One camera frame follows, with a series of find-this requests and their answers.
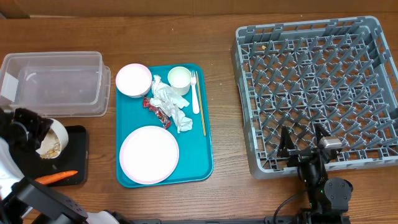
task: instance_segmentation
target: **gray plastic crate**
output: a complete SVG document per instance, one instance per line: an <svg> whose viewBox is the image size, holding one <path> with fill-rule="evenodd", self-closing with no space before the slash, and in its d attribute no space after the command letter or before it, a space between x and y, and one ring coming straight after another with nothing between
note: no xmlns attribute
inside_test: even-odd
<svg viewBox="0 0 398 224"><path fill-rule="evenodd" d="M240 27L231 53L253 177L297 173L276 156L282 125L297 149L315 123L338 136L328 170L398 163L397 69L375 17Z"/></svg>

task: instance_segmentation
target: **wooden table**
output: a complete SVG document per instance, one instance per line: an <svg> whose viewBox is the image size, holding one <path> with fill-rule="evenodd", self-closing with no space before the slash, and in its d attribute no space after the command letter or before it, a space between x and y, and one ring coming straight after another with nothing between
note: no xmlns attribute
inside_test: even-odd
<svg viewBox="0 0 398 224"><path fill-rule="evenodd" d="M398 13L374 13L398 58ZM89 212L116 210L128 218L161 220L263 218L303 188L298 178L256 180L249 173L243 120L230 48L240 26L331 19L359 14L269 14L210 17L110 17L0 21L0 58L14 52L96 50L112 71L108 112L101 118L63 118L90 134L88 180L59 187ZM203 182L125 189L115 176L115 74L129 63L195 63L205 73L215 168ZM354 185L353 223L397 223L398 167L330 173ZM292 202L281 215L308 206ZM31 222L36 214L30 215Z"/></svg>

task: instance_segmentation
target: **black tray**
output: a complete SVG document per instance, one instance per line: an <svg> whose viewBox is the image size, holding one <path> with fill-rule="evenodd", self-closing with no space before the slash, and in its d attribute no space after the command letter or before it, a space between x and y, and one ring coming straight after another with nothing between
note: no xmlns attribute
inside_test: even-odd
<svg viewBox="0 0 398 224"><path fill-rule="evenodd" d="M72 177L49 184L50 187L78 185L86 182L88 165L88 133L83 126L67 126L69 142L56 159L42 159L35 151L13 151L11 157L26 177L36 179L58 172L77 170Z"/></svg>

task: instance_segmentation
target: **white label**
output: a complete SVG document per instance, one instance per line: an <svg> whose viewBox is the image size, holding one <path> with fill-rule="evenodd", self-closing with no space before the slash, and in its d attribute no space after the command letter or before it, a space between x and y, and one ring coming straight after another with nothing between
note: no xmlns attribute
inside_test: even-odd
<svg viewBox="0 0 398 224"><path fill-rule="evenodd" d="M4 81L2 82L0 95L4 96L8 100L15 102L15 96L17 95L18 79L6 72Z"/></svg>

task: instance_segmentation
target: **wooden chopstick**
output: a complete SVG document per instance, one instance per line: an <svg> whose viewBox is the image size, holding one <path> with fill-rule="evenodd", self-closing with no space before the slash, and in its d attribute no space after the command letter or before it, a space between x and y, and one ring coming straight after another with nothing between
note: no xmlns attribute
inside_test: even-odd
<svg viewBox="0 0 398 224"><path fill-rule="evenodd" d="M203 117L203 107L201 105L201 96L200 96L200 86L199 86L198 71L197 71L197 84L198 84L198 95L199 95L199 104L200 104L200 113L201 113L201 124L203 126L203 135L206 136L205 119Z"/></svg>

